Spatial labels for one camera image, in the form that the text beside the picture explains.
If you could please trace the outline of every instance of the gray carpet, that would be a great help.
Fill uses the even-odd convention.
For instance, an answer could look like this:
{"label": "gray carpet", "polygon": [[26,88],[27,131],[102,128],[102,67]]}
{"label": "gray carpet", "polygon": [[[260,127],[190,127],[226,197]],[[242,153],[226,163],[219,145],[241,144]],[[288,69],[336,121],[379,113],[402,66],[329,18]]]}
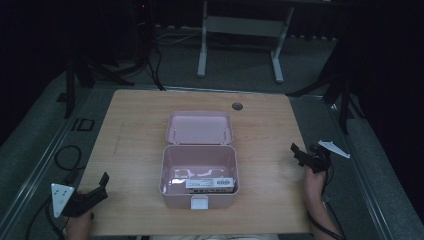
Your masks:
{"label": "gray carpet", "polygon": [[[196,29],[162,31],[159,35],[197,33]],[[229,47],[223,44],[222,36],[211,36],[206,76],[200,79],[196,76],[199,37],[195,35],[186,41],[174,43],[184,36],[167,35],[159,40],[162,54],[159,76],[167,90],[194,88],[280,94],[292,92],[317,79],[335,44],[325,40],[287,39],[280,56],[285,82],[277,84],[267,51],[273,46],[272,40],[255,44],[241,42]],[[154,66],[158,59],[158,54],[152,52]],[[136,83],[130,88],[157,90],[146,70],[124,78]],[[123,87],[101,79],[94,89],[78,88],[79,107],[70,119],[64,120],[65,105],[56,102],[58,94],[64,91],[63,74],[49,85],[19,128],[3,144],[0,149],[0,214],[3,219],[0,230],[8,230],[7,235],[3,235],[7,236],[5,239],[24,238],[31,217],[50,194],[50,183],[61,181],[66,176],[66,172],[53,163],[53,156],[60,147],[77,145],[82,150],[81,165],[88,161],[113,92],[119,88]],[[291,102],[306,146],[318,140],[331,140],[352,154],[352,159],[333,155],[335,175],[327,189],[327,194],[332,198],[330,203],[347,238],[424,239],[423,225],[367,121],[355,116],[348,121],[349,135],[342,134],[337,125],[337,110],[316,97],[325,90],[324,86],[311,92],[310,96],[293,98]],[[72,131],[77,118],[95,120],[94,129],[88,132]],[[61,162],[72,164],[77,154],[67,149],[59,158]],[[34,169],[41,168],[40,165],[45,165],[46,172],[40,176],[31,175]],[[21,188],[29,184],[27,180],[36,182],[36,188]],[[22,196],[25,194],[29,194],[29,200],[18,208],[16,202],[25,199]],[[307,234],[280,235],[280,238],[312,239]],[[31,239],[55,239],[44,212],[32,226]]]}

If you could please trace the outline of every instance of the pink plastic box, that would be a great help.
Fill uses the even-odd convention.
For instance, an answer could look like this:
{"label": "pink plastic box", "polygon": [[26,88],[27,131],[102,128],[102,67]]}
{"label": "pink plastic box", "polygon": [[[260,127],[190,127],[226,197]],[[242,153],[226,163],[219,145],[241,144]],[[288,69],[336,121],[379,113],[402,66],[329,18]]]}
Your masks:
{"label": "pink plastic box", "polygon": [[[239,191],[230,115],[214,111],[177,111],[169,118],[160,191],[169,208],[229,207]],[[186,179],[232,178],[231,193],[189,193]]]}

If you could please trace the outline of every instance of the wooden table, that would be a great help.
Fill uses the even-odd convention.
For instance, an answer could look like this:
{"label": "wooden table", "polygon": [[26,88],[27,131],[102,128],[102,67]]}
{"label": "wooden table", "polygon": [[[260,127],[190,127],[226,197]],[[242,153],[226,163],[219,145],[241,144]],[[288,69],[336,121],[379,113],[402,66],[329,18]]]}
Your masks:
{"label": "wooden table", "polygon": [[[238,102],[243,109],[236,111]],[[231,116],[240,191],[224,209],[167,208],[159,191],[168,119],[176,110],[226,111]],[[309,232],[303,168],[292,142],[305,150],[283,95],[118,90],[81,180],[98,187],[110,175],[109,198],[95,209],[94,235],[186,235]]]}

